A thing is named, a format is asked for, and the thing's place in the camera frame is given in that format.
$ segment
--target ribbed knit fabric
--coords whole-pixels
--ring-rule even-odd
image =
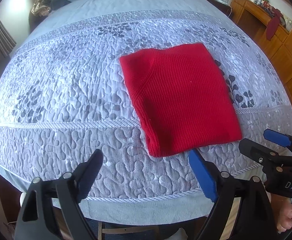
[[[242,139],[225,80],[203,44],[142,49],[120,63],[150,155]]]

